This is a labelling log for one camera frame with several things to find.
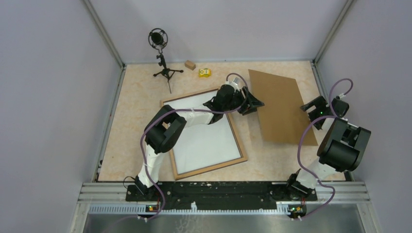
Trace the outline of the brown cardboard backing board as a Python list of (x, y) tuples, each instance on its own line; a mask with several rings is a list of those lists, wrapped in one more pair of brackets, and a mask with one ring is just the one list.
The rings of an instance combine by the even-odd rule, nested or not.
[(251, 92), (263, 107), (257, 109), (262, 138), (273, 143), (298, 145), (310, 119), (295, 79), (248, 70)]

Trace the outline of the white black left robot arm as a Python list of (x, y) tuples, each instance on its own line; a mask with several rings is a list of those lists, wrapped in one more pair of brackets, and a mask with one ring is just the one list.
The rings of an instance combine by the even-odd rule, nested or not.
[(141, 138), (144, 163), (135, 177), (137, 194), (146, 201), (154, 198), (154, 185), (158, 182), (157, 176), (163, 155), (175, 146), (185, 128), (214, 124), (224, 115), (235, 111), (245, 116), (256, 112), (264, 105), (264, 102), (249, 92), (247, 86), (239, 88), (231, 82), (226, 82), (217, 90), (214, 97), (199, 107), (174, 109), (168, 104), (162, 106), (145, 127)]

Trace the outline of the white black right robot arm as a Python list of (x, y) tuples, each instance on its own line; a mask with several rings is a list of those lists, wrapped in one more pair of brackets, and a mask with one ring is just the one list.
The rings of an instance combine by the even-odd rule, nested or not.
[(330, 175), (354, 171), (362, 160), (371, 136), (370, 130), (350, 124), (343, 118), (349, 110), (349, 104), (339, 96), (331, 104), (319, 96), (300, 108), (308, 114), (313, 127), (318, 130), (326, 128), (328, 116), (332, 118), (318, 148), (318, 159), (289, 177), (285, 194), (291, 200), (309, 197), (314, 193), (317, 183)]

